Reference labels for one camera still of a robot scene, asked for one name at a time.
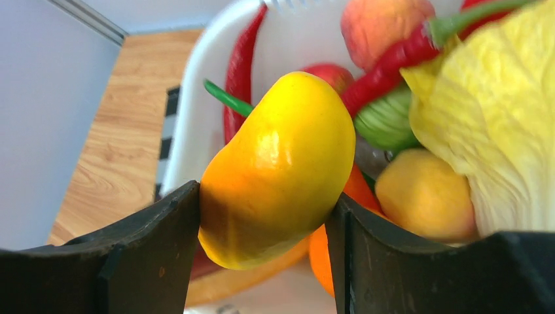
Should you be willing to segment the yellow mango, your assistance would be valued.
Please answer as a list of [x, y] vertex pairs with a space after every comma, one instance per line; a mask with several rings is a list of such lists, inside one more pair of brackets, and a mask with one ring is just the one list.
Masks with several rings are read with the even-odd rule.
[[200, 181], [200, 244], [247, 270], [316, 231], [351, 173], [355, 130], [338, 93], [297, 71], [279, 78]]

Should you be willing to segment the pink peach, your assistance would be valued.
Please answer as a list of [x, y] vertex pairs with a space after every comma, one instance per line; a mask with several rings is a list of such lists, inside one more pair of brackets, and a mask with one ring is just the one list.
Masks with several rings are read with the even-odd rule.
[[368, 71], [390, 45], [434, 16], [429, 1], [352, 0], [342, 13], [340, 27], [352, 62]]

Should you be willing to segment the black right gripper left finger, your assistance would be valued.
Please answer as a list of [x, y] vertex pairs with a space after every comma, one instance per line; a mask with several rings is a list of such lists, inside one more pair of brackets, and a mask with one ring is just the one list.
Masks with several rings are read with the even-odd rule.
[[2, 313], [182, 313], [200, 223], [190, 181], [68, 241], [1, 251]]

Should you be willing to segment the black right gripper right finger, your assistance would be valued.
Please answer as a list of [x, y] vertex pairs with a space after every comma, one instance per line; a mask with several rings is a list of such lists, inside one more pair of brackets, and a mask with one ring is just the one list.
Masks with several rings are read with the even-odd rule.
[[340, 196], [326, 222], [339, 313], [553, 313], [554, 234], [429, 241]]

